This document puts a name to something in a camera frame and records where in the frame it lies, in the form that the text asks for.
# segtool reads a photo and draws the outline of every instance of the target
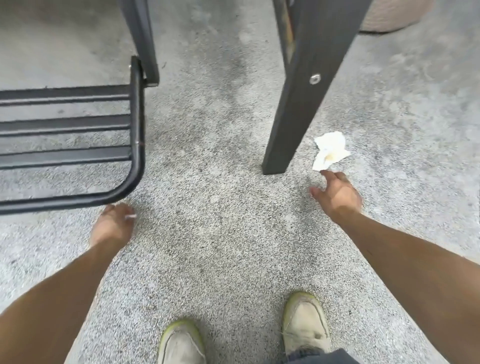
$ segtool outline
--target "speckled floor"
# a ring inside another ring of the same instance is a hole
[[[127,82],[133,46],[115,1],[1,2],[0,89]],[[444,363],[348,237],[308,196],[312,139],[340,130],[335,166],[388,225],[478,259],[480,4],[439,0],[420,23],[360,35],[284,175],[263,176],[284,71],[269,1],[151,1],[161,84],[146,92],[136,236],[108,271],[71,363],[156,363],[194,318],[210,363],[282,359],[281,310],[305,289],[333,345],[370,364]],[[9,108],[14,117],[126,105]],[[119,144],[126,135],[22,138],[2,150]],[[0,196],[99,191],[124,164],[0,173]],[[0,309],[85,250],[99,208],[0,218]]]

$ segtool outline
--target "forearm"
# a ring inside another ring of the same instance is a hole
[[[12,303],[0,315],[0,363],[62,364],[118,250],[97,244]]]
[[[344,211],[339,225],[451,363],[477,363],[480,266],[426,240]]]

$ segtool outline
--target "hand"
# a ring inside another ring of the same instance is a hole
[[[90,246],[108,242],[121,249],[127,245],[132,237],[134,219],[125,217],[133,213],[133,208],[123,202],[107,205],[92,228]]]
[[[344,213],[361,213],[362,199],[345,173],[333,173],[329,170],[322,170],[320,173],[327,180],[327,188],[322,191],[318,187],[310,187],[310,193],[333,222],[340,224]]]

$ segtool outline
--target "chair leg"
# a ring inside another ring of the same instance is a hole
[[[119,4],[145,72],[146,86],[158,85],[160,76],[147,0],[119,0]]]
[[[342,63],[372,0],[273,0],[282,44],[286,80],[262,169],[264,174],[284,173]],[[295,11],[288,9],[288,1]],[[293,29],[285,30],[287,11],[295,16]]]

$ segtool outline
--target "screw head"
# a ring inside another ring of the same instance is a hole
[[[310,77],[310,84],[311,85],[316,85],[317,83],[320,82],[320,80],[322,79],[322,77],[320,76],[319,73],[316,73],[316,74],[313,74],[311,77]]]

